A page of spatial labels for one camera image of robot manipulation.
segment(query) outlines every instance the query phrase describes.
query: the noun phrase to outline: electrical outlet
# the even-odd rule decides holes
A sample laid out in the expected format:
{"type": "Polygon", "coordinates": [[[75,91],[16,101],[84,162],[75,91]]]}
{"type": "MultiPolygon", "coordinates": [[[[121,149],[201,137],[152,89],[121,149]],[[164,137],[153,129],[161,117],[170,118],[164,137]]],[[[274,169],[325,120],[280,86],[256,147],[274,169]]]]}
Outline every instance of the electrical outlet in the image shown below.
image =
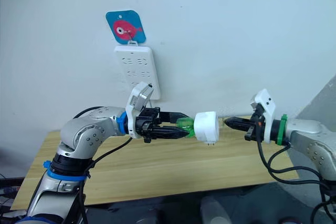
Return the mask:
{"type": "Polygon", "coordinates": [[[139,82],[153,85],[152,100],[160,99],[160,88],[157,80],[153,52],[149,47],[116,46],[114,54],[117,57],[125,78],[132,90],[139,82]]]}

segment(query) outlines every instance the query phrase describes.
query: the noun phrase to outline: gray floor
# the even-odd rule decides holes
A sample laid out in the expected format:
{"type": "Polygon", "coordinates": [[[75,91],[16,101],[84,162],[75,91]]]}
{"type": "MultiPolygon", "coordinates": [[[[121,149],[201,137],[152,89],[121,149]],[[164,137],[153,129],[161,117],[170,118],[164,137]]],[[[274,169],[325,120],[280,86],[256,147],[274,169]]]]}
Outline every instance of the gray floor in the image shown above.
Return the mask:
{"type": "MultiPolygon", "coordinates": [[[[213,196],[230,215],[232,223],[278,223],[281,218],[295,217],[302,223],[310,223],[312,209],[294,199],[276,183],[244,190],[240,188],[158,197],[144,200],[118,202],[108,210],[89,208],[90,223],[135,223],[150,209],[164,213],[165,224],[202,223],[199,207],[202,197],[213,196]]],[[[319,212],[315,223],[332,223],[319,212]]]]}

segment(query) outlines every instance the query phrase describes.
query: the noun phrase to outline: green object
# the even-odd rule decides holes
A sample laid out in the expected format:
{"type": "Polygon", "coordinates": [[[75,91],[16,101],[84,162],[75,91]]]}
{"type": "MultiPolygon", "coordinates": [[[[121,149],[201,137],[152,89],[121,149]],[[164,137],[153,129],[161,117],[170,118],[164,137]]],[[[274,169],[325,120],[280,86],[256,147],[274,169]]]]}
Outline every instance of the green object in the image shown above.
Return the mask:
{"type": "Polygon", "coordinates": [[[179,118],[176,121],[176,126],[189,131],[189,134],[186,137],[192,137],[195,135],[194,131],[194,119],[192,118],[179,118]]]}
{"type": "Polygon", "coordinates": [[[283,114],[281,117],[281,121],[280,121],[277,145],[282,145],[282,140],[284,139],[284,132],[285,132],[285,126],[286,126],[287,119],[288,119],[287,115],[283,114]]]}

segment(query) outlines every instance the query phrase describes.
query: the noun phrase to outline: light wood tabletop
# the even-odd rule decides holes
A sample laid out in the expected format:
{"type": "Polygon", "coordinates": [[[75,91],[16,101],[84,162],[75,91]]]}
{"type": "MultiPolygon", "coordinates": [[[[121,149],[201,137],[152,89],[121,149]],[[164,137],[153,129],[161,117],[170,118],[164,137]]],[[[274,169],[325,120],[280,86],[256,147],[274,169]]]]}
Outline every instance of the light wood tabletop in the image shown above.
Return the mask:
{"type": "MultiPolygon", "coordinates": [[[[90,170],[84,193],[86,205],[123,200],[230,188],[272,182],[263,166],[256,142],[244,140],[245,132],[232,130],[220,119],[220,139],[207,146],[196,138],[178,140],[133,139],[123,149],[102,159],[90,170]]],[[[128,137],[107,139],[95,158],[119,146],[128,137]]],[[[12,210],[27,209],[32,194],[60,142],[59,132],[50,132],[42,144],[15,198],[12,210]]],[[[263,144],[266,158],[280,149],[274,142],[263,144]]],[[[292,166],[286,153],[274,160],[274,168],[292,166]]],[[[296,172],[279,176],[297,178],[296,172]]]]}

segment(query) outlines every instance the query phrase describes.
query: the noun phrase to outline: pink fish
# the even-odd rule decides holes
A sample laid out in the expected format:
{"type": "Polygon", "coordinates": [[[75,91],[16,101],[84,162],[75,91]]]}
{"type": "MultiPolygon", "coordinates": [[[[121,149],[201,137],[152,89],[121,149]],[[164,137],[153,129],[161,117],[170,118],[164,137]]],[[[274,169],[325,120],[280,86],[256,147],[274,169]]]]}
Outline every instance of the pink fish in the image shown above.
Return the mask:
{"type": "Polygon", "coordinates": [[[125,20],[117,20],[113,23],[114,34],[124,40],[131,40],[137,34],[137,31],[142,31],[142,28],[135,28],[131,23],[125,20]]]}

